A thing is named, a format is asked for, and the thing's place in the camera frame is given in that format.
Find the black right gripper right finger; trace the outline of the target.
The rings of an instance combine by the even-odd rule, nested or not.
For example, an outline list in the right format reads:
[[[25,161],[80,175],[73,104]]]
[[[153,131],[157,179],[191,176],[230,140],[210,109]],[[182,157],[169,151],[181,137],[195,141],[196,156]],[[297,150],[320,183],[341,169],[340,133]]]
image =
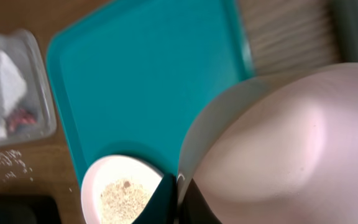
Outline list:
[[[221,224],[192,179],[178,216],[179,224]]]

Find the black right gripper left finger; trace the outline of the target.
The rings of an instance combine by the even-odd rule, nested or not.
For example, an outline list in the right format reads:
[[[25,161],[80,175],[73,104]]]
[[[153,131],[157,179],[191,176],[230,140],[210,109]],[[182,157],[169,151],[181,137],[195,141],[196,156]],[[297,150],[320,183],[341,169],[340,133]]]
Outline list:
[[[177,210],[177,181],[165,174],[133,224],[173,224]]]

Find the white plate with crumbs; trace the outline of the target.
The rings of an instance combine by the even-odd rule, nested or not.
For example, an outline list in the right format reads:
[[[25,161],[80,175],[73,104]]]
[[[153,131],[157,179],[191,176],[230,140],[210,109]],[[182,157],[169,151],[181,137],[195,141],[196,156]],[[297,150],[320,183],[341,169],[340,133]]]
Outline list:
[[[95,161],[81,184],[87,224],[133,223],[157,189],[163,174],[137,158],[111,155]]]

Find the red snack wrapper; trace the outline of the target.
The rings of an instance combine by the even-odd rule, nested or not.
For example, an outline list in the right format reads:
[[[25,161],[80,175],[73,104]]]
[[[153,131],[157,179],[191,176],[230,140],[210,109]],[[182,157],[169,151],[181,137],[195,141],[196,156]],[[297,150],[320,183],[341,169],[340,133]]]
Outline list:
[[[7,130],[10,133],[14,133],[19,126],[35,124],[36,119],[31,112],[22,108],[18,108],[7,117],[6,122]]]

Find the pink small bowl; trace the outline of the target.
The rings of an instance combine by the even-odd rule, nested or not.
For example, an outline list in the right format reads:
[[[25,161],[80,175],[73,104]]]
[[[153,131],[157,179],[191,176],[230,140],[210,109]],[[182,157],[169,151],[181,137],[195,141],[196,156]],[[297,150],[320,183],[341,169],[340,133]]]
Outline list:
[[[358,63],[240,82],[183,141],[191,180],[221,223],[358,223]]]

